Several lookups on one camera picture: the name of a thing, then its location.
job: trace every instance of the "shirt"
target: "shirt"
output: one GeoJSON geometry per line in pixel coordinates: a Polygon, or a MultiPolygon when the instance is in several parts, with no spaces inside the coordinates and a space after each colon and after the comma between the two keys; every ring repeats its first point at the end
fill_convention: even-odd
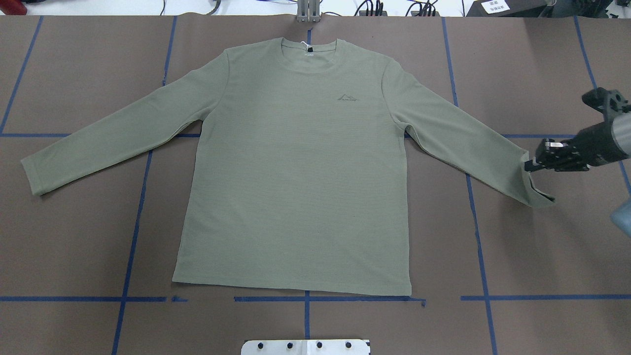
{"type": "Polygon", "coordinates": [[[528,152],[344,40],[229,48],[24,158],[32,192],[155,148],[203,121],[175,282],[410,295],[407,131],[431,156],[544,207],[528,152]]]}

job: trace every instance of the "chest logo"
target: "chest logo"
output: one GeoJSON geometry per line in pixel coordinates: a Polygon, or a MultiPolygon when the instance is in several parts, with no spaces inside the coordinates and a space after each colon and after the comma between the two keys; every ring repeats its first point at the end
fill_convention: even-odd
{"type": "Polygon", "coordinates": [[[342,95],[342,97],[340,97],[338,101],[358,101],[358,100],[350,95],[342,95]]]}

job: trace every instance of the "blue object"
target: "blue object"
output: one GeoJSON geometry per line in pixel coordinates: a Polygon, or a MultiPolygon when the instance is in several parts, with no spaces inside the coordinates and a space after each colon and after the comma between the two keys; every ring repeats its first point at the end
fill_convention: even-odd
{"type": "Polygon", "coordinates": [[[631,198],[611,214],[611,221],[631,237],[631,198]]]}

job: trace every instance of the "red object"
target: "red object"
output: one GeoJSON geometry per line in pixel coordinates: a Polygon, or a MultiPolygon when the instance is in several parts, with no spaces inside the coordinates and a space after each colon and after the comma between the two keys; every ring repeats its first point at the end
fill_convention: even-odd
{"type": "Polygon", "coordinates": [[[0,11],[5,15],[26,15],[27,7],[20,0],[0,0],[0,11]]]}

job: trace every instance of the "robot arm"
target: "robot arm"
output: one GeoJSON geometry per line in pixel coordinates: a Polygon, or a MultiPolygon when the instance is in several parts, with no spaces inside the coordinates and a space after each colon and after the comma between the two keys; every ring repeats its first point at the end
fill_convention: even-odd
{"type": "Polygon", "coordinates": [[[574,138],[541,141],[526,171],[588,171],[629,158],[631,154],[631,105],[618,90],[597,88],[582,96],[583,103],[602,113],[604,122],[580,130],[574,138]]]}

